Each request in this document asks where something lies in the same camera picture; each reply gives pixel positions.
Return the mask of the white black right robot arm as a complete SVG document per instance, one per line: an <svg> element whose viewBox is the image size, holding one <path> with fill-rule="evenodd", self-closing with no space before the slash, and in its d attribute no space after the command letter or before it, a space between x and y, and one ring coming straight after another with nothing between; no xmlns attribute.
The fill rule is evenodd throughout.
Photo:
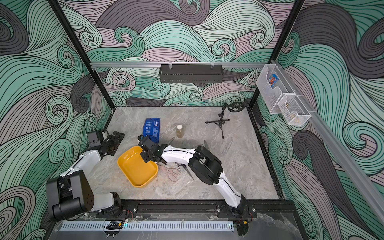
<svg viewBox="0 0 384 240"><path fill-rule="evenodd" d="M248 202L244 195L235 189L228 180L222 162L204 146L194 149L180 149L168 144L158 145L150 137L138 136L138 145L145 163L155 162L167 165L175 163L191 169L203 183L214 186L224 198L232 216L243 218L249 213Z"/></svg>

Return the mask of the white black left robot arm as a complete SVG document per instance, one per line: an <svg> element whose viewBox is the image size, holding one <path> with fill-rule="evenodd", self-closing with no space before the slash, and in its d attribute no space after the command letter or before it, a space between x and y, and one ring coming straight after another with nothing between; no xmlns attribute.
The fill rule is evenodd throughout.
<svg viewBox="0 0 384 240"><path fill-rule="evenodd" d="M106 130L87 133L88 148L75 163L59 177L46 183L48 215L53 222L71 220L90 212L118 217L123 204L116 192L94 194L88 176L105 156L114 156L125 134Z"/></svg>

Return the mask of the long thin black scissors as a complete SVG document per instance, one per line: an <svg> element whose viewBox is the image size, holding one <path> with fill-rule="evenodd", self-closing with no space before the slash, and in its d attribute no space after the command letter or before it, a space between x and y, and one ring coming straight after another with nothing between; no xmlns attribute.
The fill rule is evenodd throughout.
<svg viewBox="0 0 384 240"><path fill-rule="evenodd" d="M187 166L185 164L180 164L180 163L177 163L177 166L180 168L182 167L186 172L187 174L192 178L192 180L194 181L194 177L192 176L191 172L188 170Z"/></svg>

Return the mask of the yellow storage box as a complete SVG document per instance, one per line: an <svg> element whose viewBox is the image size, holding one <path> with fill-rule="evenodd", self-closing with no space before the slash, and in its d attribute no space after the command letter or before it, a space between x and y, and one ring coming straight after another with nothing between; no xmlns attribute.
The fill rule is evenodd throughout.
<svg viewBox="0 0 384 240"><path fill-rule="evenodd" d="M119 168L135 188L143 188L148 185L157 176L159 170L156 163L145 163L141 156L142 152L141 147L132 147L117 161Z"/></svg>

